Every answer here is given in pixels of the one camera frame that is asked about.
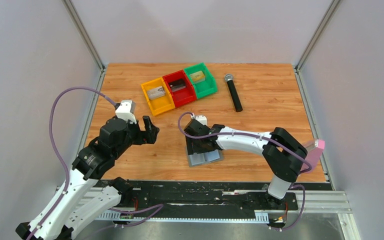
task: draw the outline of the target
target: microphone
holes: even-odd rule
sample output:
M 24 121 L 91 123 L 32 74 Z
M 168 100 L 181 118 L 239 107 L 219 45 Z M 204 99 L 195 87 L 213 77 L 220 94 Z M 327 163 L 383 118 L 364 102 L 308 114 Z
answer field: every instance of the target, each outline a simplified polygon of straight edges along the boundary
M 234 109 L 236 112 L 242 112 L 242 104 L 239 100 L 238 92 L 236 91 L 235 83 L 233 82 L 233 75 L 232 74 L 226 74 L 224 76 L 224 80 L 227 83 L 227 87 L 229 88 L 230 96 L 233 101 Z

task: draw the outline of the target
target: item in bin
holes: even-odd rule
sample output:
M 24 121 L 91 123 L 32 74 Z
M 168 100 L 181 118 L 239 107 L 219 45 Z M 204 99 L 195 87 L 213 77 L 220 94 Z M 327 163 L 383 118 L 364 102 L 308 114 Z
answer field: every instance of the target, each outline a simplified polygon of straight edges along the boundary
M 156 88 L 146 91 L 146 94 L 148 95 L 149 100 L 154 100 L 166 95 L 166 91 L 164 91 L 163 86 L 157 86 Z
M 194 84 L 205 81 L 205 75 L 203 71 L 197 71 L 189 75 L 190 79 L 192 79 Z
M 176 92 L 176 91 L 179 91 L 181 89 L 186 88 L 186 83 L 185 83 L 185 81 L 183 79 L 172 81 L 169 84 L 170 84 L 171 91 L 173 93 Z

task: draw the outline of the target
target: metal floor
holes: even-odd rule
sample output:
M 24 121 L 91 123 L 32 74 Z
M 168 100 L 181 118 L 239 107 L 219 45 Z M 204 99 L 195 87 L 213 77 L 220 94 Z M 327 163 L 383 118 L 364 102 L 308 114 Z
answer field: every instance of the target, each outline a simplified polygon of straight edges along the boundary
M 290 213 L 290 222 L 297 214 Z M 110 221 L 95 220 L 80 233 L 83 240 Z M 307 213 L 292 229 L 269 230 L 265 224 L 254 223 L 190 223 L 145 222 L 135 227 L 111 228 L 87 238 L 89 240 L 344 240 L 341 223 L 335 213 Z

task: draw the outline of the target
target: yellow bin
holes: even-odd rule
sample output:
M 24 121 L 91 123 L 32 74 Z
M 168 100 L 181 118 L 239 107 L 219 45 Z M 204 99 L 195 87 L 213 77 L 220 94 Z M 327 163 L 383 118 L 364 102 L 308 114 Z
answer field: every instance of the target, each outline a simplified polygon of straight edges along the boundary
M 175 103 L 173 102 L 172 95 L 167 89 L 167 85 L 162 77 L 142 83 L 140 86 L 142 87 L 143 94 L 145 95 L 146 102 L 148 103 L 149 108 L 151 109 L 152 115 L 157 116 L 175 108 Z M 165 95 L 150 100 L 147 91 L 154 88 L 158 88 L 160 86 L 164 88 Z

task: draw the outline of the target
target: black microphone handle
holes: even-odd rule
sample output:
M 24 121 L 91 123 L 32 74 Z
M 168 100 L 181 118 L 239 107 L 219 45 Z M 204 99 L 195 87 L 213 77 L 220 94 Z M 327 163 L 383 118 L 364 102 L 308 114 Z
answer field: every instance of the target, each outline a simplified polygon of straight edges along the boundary
M 227 87 L 229 88 L 230 96 L 233 101 L 234 109 L 236 112 L 242 112 L 242 104 L 239 100 L 238 92 L 236 91 L 235 83 L 233 80 L 227 81 Z

